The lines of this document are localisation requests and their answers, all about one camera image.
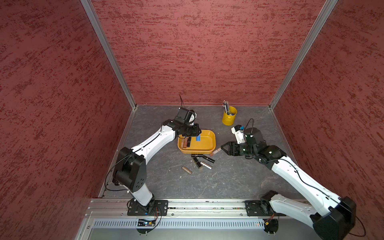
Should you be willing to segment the silver cap lip gloss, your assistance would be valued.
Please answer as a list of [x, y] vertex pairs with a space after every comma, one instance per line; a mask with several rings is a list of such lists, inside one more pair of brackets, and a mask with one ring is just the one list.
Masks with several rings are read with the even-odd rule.
[[185, 137], [185, 138], [184, 138], [184, 143], [183, 143], [183, 148], [184, 148], [184, 149], [187, 148], [187, 145], [188, 145], [188, 138]]

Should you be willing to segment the frosted peach lipstick tube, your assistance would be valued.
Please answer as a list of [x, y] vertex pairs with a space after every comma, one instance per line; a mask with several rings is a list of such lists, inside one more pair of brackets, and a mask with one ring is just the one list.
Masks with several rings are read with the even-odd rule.
[[180, 144], [181, 149], [184, 148], [184, 142], [185, 142], [185, 139], [181, 139], [181, 144]]

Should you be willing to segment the yellow storage tray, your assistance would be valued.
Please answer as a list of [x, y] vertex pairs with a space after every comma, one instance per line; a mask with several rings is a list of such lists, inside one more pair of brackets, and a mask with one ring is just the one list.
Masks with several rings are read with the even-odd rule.
[[201, 136], [200, 141], [196, 141], [196, 137], [191, 137], [191, 146], [189, 148], [181, 149], [181, 139], [184, 139], [185, 137], [182, 137], [179, 135], [179, 138], [177, 138], [177, 146], [179, 150], [183, 154], [210, 154], [212, 153], [216, 148], [216, 135], [211, 130], [202, 130], [202, 133], [199, 135]]

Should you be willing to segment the silver black lipstick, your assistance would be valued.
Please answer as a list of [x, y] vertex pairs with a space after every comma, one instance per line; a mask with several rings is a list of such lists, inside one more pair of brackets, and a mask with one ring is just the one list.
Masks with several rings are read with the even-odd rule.
[[215, 161], [212, 160], [211, 158], [207, 157], [207, 156], [202, 156], [202, 159], [205, 160], [205, 161], [201, 161], [201, 164], [202, 164], [204, 167], [206, 167], [206, 168], [208, 168], [208, 169], [211, 170], [211, 169], [213, 168], [213, 167], [211, 166], [211, 164], [214, 164]]

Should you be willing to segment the gold lipstick tube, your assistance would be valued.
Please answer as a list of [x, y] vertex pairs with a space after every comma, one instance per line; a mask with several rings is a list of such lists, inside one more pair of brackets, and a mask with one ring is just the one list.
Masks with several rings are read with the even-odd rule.
[[191, 175], [193, 172], [191, 170], [189, 170], [187, 167], [183, 166], [182, 169], [188, 173], [189, 175]]

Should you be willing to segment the black round lipstick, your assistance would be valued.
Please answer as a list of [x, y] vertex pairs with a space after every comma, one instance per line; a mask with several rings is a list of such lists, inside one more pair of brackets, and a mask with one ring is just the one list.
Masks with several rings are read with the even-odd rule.
[[191, 137], [188, 137], [188, 140], [187, 140], [187, 148], [189, 148], [191, 146], [191, 141], [192, 141], [192, 138]]

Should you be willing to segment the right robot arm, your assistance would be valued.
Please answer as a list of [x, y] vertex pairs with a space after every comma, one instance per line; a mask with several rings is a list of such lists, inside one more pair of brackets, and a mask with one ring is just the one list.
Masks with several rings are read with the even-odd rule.
[[341, 198], [298, 167], [279, 147], [268, 145], [257, 128], [237, 125], [231, 129], [236, 141], [222, 145], [229, 156], [244, 156], [282, 177], [307, 201], [303, 204], [269, 191], [260, 198], [263, 214], [283, 214], [311, 227], [323, 240], [342, 240], [356, 224], [356, 203]]

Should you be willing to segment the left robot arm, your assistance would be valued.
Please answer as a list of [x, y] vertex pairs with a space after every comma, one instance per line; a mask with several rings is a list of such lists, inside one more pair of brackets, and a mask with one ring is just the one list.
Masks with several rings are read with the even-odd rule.
[[180, 107], [174, 119], [161, 123], [160, 128], [139, 145], [119, 151], [112, 167], [112, 181], [129, 191], [134, 200], [143, 207], [148, 207], [154, 195], [146, 185], [147, 164], [165, 145], [177, 137], [197, 137], [202, 133], [195, 123], [197, 114], [193, 110]]

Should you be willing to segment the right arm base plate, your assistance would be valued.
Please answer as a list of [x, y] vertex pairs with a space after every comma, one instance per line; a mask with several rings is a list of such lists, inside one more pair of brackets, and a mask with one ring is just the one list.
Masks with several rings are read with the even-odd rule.
[[245, 201], [245, 208], [248, 217], [264, 217], [270, 218], [285, 217], [286, 215], [276, 213], [267, 202], [263, 201]]

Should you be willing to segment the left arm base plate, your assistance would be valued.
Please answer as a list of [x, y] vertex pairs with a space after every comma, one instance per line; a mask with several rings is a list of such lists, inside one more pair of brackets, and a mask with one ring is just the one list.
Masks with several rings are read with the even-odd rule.
[[128, 216], [166, 216], [168, 212], [169, 201], [151, 200], [148, 206], [141, 205], [136, 200], [130, 200], [127, 203]]

